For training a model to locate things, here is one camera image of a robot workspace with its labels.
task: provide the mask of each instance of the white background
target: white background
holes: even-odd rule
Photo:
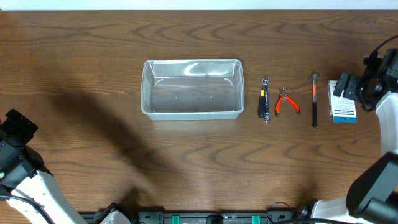
[[[398,9],[398,0],[0,0],[7,10]]]

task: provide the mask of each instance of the green tape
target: green tape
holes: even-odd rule
[[[253,221],[253,224],[261,224],[259,215],[253,215],[251,220]]]
[[[172,215],[172,224],[180,224],[180,216]]]

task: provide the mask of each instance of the plastic bin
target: plastic bin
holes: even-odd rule
[[[148,60],[144,64],[141,110],[152,120],[236,119],[243,109],[239,60]]]

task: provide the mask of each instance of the red-handled pliers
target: red-handled pliers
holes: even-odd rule
[[[280,104],[282,103],[283,99],[286,99],[287,101],[289,101],[294,106],[296,113],[300,114],[300,106],[286,94],[285,88],[282,87],[282,88],[279,88],[279,99],[275,105],[275,115],[277,117],[279,117],[279,107],[280,107]]]

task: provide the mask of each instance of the hammer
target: hammer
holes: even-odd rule
[[[318,72],[314,72],[310,81],[312,82],[312,126],[316,127],[317,124],[317,78],[319,77]]]

